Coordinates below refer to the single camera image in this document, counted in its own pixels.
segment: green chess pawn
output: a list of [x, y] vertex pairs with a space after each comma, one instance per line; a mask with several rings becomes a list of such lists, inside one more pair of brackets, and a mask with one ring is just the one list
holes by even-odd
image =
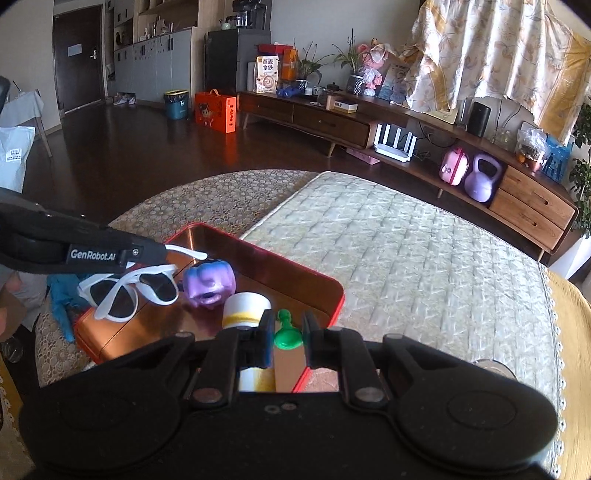
[[281, 350], [293, 350], [301, 346], [304, 341], [301, 332], [291, 324], [291, 313], [282, 309], [277, 312], [277, 320], [281, 322], [281, 330], [275, 334], [275, 346]]

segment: cardboard box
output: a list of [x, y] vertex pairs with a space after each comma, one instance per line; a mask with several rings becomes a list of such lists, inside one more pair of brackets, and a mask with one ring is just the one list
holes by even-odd
[[279, 81], [279, 57], [257, 57], [255, 93], [276, 93]]
[[355, 113], [357, 111], [357, 103], [336, 101], [335, 110], [345, 113]]

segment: sunglasses lens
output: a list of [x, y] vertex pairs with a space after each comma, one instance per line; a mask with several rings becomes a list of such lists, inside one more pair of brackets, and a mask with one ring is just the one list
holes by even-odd
[[173, 301], [177, 297], [177, 289], [174, 287], [174, 283], [163, 273], [140, 275], [139, 281], [149, 286], [162, 301]]
[[[97, 305], [100, 305], [105, 299], [115, 286], [115, 282], [116, 280], [103, 280], [91, 286], [90, 295]], [[134, 310], [134, 301], [129, 295], [129, 292], [124, 288], [120, 288], [115, 296], [115, 301], [109, 311], [109, 315], [113, 318], [124, 319], [133, 314]]]

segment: cable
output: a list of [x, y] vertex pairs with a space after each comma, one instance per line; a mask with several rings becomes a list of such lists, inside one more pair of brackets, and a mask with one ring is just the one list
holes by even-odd
[[518, 114], [519, 114], [519, 112], [521, 112], [521, 105], [519, 106], [519, 109], [518, 109], [518, 110], [517, 110], [517, 111], [516, 111], [516, 112], [515, 112], [513, 115], [511, 115], [511, 116], [510, 116], [510, 117], [507, 119], [507, 121], [505, 122], [505, 125], [503, 125], [503, 130], [504, 130], [505, 128], [507, 128], [507, 125], [509, 125], [509, 122], [511, 121], [511, 119], [512, 119], [512, 118], [513, 118], [515, 115], [518, 115]]
[[501, 103], [499, 104], [499, 116], [496, 117], [496, 130], [495, 130], [495, 135], [496, 132], [499, 131], [499, 120], [501, 119], [501, 112], [503, 111], [503, 99], [501, 99]]
[[456, 140], [454, 140], [454, 141], [453, 141], [453, 142], [452, 142], [450, 145], [437, 145], [437, 144], [436, 144], [436, 143], [435, 143], [433, 140], [431, 140], [431, 138], [430, 138], [430, 136], [431, 136], [432, 134], [428, 134], [428, 135], [426, 135], [426, 134], [425, 134], [425, 130], [423, 130], [423, 124], [422, 124], [421, 122], [419, 122], [419, 123], [418, 123], [418, 126], [421, 128], [421, 132], [423, 133], [423, 136], [424, 136], [424, 138], [426, 138], [426, 139], [429, 141], [429, 143], [430, 143], [431, 145], [433, 145], [434, 147], [437, 147], [437, 148], [450, 148], [450, 147], [454, 146], [454, 145], [455, 145], [455, 143], [457, 142], [457, 139], [456, 139]]

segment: sunglasses temple arm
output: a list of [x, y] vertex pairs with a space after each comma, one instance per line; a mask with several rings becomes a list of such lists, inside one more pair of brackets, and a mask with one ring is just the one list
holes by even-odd
[[180, 247], [178, 245], [173, 244], [166, 244], [166, 250], [172, 250], [174, 252], [179, 252], [189, 257], [193, 257], [197, 260], [207, 260], [208, 255], [204, 252], [196, 252], [195, 250], [191, 250], [190, 248]]

